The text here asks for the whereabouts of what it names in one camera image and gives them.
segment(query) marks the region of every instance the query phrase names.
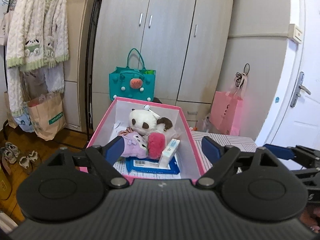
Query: sneaker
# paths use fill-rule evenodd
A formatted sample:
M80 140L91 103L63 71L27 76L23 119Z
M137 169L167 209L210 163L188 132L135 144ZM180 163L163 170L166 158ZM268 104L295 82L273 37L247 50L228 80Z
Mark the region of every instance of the sneaker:
M19 148L11 142L6 142L5 147L8 148L10 151L12 151L16 158L18 158L19 154L21 154L21 151L19 150Z
M30 151L28 154L28 158L31 161L32 165L39 167L41 164L41 159L39 154L36 151Z
M0 153L4 156L4 158L10 163L14 164L17 161L17 158L14 156L13 152L5 147L0 148Z
M23 168L23 171L26 174L31 174L32 166L31 166L31 162L28 157L25 157L25 156L20 157L19 165Z

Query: purple plush toy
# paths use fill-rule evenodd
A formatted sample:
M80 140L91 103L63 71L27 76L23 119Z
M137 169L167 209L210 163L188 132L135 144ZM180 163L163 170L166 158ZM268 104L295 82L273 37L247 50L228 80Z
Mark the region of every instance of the purple plush toy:
M131 132L122 135L122 137L124 139L124 151L121 157L137 157L139 159L144 159L148 156L147 144L140 134Z

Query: white door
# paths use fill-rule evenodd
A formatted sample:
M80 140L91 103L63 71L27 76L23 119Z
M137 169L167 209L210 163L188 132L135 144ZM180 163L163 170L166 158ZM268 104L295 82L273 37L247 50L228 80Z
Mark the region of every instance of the white door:
M109 93L109 73L116 66L127 65L130 49L140 49L148 2L102 0L94 47L92 92ZM131 68L137 68L138 64L139 58L130 58Z
M226 49L233 0L197 0L178 100L212 103Z
M272 141L280 146L303 145L320 150L320 0L305 0L304 47L299 72L303 86L296 106L288 109Z
M177 99L196 0L150 0L141 54L156 70L155 97Z

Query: teal tote bag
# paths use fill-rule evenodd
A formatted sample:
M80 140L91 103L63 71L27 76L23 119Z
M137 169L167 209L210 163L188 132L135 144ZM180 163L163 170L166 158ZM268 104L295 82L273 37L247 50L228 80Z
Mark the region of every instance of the teal tote bag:
M131 69L129 57L132 51L137 51L142 61L142 69ZM146 70L140 52L133 48L127 58L126 67L116 67L116 70L109 74L110 99L116 97L133 98L143 101L152 101L155 92L156 71Z

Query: barcode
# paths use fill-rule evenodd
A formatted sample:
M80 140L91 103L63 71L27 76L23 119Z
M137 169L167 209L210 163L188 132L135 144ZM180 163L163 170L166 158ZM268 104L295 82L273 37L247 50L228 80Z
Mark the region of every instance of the barcode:
M137 161L137 160L134 160L134 163L135 163L135 164L138 164L138 165L145 165L145 164L146 164L146 161Z

